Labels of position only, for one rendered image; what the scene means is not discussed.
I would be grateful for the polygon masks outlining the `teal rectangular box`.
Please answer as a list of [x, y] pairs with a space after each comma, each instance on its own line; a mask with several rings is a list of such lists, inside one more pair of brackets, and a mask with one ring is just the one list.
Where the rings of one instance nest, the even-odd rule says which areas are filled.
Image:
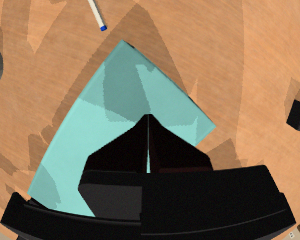
[[78, 192], [87, 157], [144, 114], [153, 114], [194, 147], [216, 127], [172, 79], [128, 44], [121, 39], [89, 80], [34, 175], [27, 194], [49, 209], [94, 216]]

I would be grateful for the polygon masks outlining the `white pen with blue cap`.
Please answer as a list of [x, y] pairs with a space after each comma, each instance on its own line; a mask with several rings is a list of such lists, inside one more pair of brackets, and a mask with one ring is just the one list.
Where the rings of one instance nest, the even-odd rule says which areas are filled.
[[92, 8], [92, 11], [93, 11], [93, 13], [95, 15], [95, 18], [96, 18], [96, 20], [97, 20], [97, 22], [99, 24], [100, 29], [103, 28], [103, 27], [106, 27], [106, 24], [105, 24], [105, 22], [103, 20], [103, 17], [101, 15], [100, 11], [99, 11], [99, 8], [98, 8], [95, 0], [88, 0], [88, 2], [89, 2], [90, 6]]

